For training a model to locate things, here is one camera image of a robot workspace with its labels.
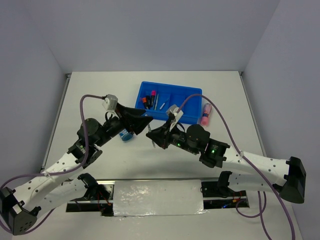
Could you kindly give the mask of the yellow pen refill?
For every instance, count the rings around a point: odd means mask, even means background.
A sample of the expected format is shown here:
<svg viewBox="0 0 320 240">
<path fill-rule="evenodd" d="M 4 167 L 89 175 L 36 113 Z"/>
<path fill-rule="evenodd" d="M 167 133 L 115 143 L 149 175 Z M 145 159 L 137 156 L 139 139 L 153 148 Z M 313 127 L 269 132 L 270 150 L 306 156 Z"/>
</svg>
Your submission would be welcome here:
<svg viewBox="0 0 320 240">
<path fill-rule="evenodd" d="M 155 103 L 154 103 L 154 108 L 153 108 L 155 111 L 157 110 L 158 100 L 159 100 L 159 94 L 157 94 L 156 98 L 155 98 Z"/>
</svg>

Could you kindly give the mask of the pink cap black highlighter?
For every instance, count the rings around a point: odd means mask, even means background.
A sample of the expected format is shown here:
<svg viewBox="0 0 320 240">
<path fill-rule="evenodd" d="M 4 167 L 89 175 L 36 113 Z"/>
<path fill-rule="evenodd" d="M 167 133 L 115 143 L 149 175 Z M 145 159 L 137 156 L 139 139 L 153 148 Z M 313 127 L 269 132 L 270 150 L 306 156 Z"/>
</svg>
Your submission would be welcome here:
<svg viewBox="0 0 320 240">
<path fill-rule="evenodd" d="M 154 103 L 155 103 L 155 97 L 156 97 L 157 92 L 155 90 L 151 91 L 150 94 L 150 102 L 149 102 L 149 107 L 150 109 L 152 109 L 154 107 Z"/>
</svg>

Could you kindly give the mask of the pink glue bottle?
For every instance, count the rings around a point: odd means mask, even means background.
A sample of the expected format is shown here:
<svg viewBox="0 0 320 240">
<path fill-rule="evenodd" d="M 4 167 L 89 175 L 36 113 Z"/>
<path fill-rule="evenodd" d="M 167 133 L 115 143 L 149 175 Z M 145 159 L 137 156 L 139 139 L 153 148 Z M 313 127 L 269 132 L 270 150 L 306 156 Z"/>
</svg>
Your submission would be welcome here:
<svg viewBox="0 0 320 240">
<path fill-rule="evenodd" d="M 212 111 L 212 105 L 210 103 L 206 103 L 203 107 L 202 117 L 200 119 L 200 124 L 202 126 L 208 126 L 210 120 L 210 114 Z"/>
</svg>

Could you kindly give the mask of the blue cap black highlighter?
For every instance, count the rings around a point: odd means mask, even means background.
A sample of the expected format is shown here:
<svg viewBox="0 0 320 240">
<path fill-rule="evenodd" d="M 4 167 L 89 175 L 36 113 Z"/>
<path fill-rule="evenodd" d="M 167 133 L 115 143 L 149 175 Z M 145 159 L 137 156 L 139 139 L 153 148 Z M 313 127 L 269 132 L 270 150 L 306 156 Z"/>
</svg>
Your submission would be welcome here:
<svg viewBox="0 0 320 240">
<path fill-rule="evenodd" d="M 151 109 L 151 107 L 152 107 L 151 96 L 150 95 L 146 95 L 145 98 L 146 98 L 146 103 L 147 103 L 148 109 Z"/>
</svg>

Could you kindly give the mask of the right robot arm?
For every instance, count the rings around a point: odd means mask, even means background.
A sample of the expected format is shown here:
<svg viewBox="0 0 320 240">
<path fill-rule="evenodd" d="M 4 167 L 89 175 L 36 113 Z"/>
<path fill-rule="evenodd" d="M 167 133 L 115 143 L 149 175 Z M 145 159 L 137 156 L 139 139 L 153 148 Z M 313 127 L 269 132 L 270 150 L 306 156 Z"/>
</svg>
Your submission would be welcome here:
<svg viewBox="0 0 320 240">
<path fill-rule="evenodd" d="M 162 149 L 170 145 L 194 155 L 209 168 L 221 168 L 217 190 L 223 196 L 240 191 L 276 191 L 285 201 L 305 201 L 306 170 L 297 157 L 289 159 L 238 151 L 233 146 L 210 137 L 201 125 L 190 125 L 185 131 L 169 123 L 155 128 L 146 136 Z"/>
</svg>

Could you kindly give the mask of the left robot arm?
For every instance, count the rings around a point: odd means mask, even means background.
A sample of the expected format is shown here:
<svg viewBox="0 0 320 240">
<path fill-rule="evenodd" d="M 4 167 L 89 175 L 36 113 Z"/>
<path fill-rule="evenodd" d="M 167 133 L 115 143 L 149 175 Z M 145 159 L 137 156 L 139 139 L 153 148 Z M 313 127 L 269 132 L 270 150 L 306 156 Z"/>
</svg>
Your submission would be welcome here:
<svg viewBox="0 0 320 240">
<path fill-rule="evenodd" d="M 53 165 L 28 182 L 0 189 L 1 226 L 14 236 L 34 231 L 38 218 L 56 207 L 79 198 L 108 200 L 110 192 L 84 169 L 103 153 L 99 148 L 121 131 L 140 134 L 153 117 L 144 109 L 117 104 L 111 116 L 100 124 L 94 118 L 82 119 L 78 140 Z"/>
</svg>

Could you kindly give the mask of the blue jar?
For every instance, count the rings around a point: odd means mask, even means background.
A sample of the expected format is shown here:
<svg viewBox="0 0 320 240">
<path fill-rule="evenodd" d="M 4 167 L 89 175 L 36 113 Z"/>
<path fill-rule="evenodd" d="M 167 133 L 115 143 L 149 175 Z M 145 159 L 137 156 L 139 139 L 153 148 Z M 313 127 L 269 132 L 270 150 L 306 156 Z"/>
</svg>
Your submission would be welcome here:
<svg viewBox="0 0 320 240">
<path fill-rule="evenodd" d="M 119 134 L 118 134 L 123 142 L 127 142 L 131 140 L 134 136 L 132 132 L 127 131 L 126 129 L 123 129 Z"/>
</svg>

